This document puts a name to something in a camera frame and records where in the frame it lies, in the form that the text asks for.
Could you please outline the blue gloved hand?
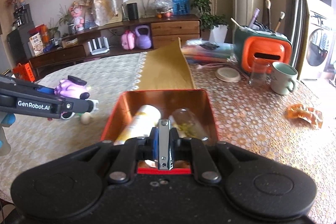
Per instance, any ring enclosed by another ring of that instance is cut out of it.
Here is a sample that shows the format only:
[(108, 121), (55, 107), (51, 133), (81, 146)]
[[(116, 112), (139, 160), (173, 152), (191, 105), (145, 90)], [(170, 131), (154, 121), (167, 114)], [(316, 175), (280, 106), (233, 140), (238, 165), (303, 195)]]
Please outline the blue gloved hand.
[(15, 122), (15, 115), (1, 112), (1, 154), (10, 152), (10, 145), (6, 139), (4, 127), (10, 127)]

